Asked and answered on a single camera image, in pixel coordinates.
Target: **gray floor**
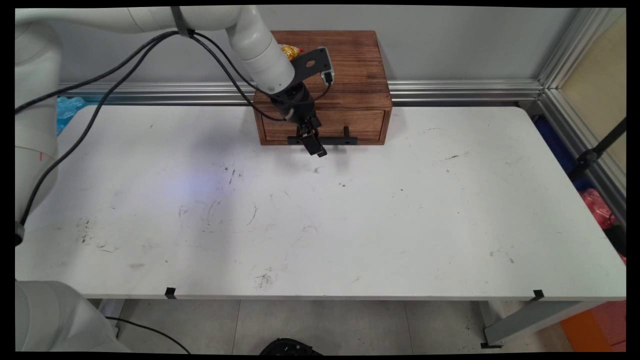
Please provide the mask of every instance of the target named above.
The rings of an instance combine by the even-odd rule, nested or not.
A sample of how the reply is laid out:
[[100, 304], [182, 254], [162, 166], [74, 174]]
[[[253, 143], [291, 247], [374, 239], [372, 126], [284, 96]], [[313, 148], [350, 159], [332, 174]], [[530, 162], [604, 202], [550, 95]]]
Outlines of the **gray floor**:
[[[127, 300], [120, 316], [173, 336], [194, 354], [259, 354], [276, 338], [302, 341], [324, 355], [572, 351], [559, 325], [499, 350], [480, 349], [475, 302]], [[182, 352], [127, 324], [120, 324], [119, 338], [135, 352]]]

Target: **black pole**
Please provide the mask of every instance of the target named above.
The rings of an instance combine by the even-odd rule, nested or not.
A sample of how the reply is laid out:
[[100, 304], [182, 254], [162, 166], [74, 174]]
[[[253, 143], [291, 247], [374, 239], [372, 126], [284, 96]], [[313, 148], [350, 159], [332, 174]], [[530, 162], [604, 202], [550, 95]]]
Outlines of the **black pole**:
[[616, 127], [614, 127], [613, 130], [611, 130], [593, 149], [586, 150], [578, 156], [578, 165], [569, 172], [569, 179], [571, 179], [571, 181], [575, 181], [584, 175], [584, 172], [591, 167], [594, 162], [598, 161], [602, 154], [604, 154], [604, 152], [626, 131], [627, 117], [622, 119], [622, 121], [616, 125]]

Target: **table leg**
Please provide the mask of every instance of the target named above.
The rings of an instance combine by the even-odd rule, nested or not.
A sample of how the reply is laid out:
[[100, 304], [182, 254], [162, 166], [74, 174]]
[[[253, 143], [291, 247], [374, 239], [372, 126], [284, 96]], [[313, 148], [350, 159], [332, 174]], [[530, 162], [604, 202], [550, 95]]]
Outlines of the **table leg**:
[[[104, 316], [120, 317], [120, 312], [124, 306], [124, 300], [125, 299], [102, 299], [100, 306], [98, 306], [98, 311], [100, 311]], [[109, 323], [114, 327], [117, 339], [120, 332], [120, 326], [116, 320], [109, 320]]]
[[532, 301], [515, 313], [500, 318], [498, 303], [484, 303], [481, 304], [481, 311], [486, 325], [484, 336], [489, 347], [500, 346], [513, 336], [542, 330], [601, 304], [601, 302], [581, 301]]

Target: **white table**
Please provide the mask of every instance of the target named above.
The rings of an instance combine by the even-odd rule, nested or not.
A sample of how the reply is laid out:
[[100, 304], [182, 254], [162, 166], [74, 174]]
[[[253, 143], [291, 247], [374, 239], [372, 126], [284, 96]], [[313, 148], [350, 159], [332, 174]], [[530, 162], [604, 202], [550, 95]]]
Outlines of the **white table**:
[[16, 278], [108, 299], [541, 290], [503, 320], [483, 307], [494, 344], [626, 298], [625, 265], [518, 108], [394, 108], [386, 145], [327, 150], [260, 146], [248, 107], [106, 106], [29, 217]]

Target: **wooden drawer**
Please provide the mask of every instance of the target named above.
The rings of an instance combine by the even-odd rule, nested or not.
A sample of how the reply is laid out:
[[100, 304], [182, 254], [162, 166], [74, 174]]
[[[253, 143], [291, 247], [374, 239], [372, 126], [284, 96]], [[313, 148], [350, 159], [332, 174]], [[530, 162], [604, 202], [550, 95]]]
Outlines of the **wooden drawer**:
[[[331, 54], [335, 79], [330, 91], [316, 101], [322, 136], [343, 136], [344, 127], [361, 145], [383, 145], [391, 118], [391, 94], [375, 31], [272, 31], [279, 44], [309, 51], [325, 46]], [[326, 89], [320, 75], [305, 79], [312, 96]], [[282, 117], [271, 100], [256, 92], [253, 103], [265, 113]], [[287, 145], [296, 126], [264, 119], [254, 111], [262, 145]]]
[[[265, 111], [268, 115], [280, 117], [277, 112]], [[373, 111], [316, 111], [322, 126], [320, 136], [343, 136], [344, 127], [349, 127], [349, 135], [358, 138], [359, 144], [380, 143], [380, 132], [385, 116], [383, 110]], [[268, 144], [285, 145], [288, 136], [296, 136], [296, 124], [262, 119], [262, 126]]]

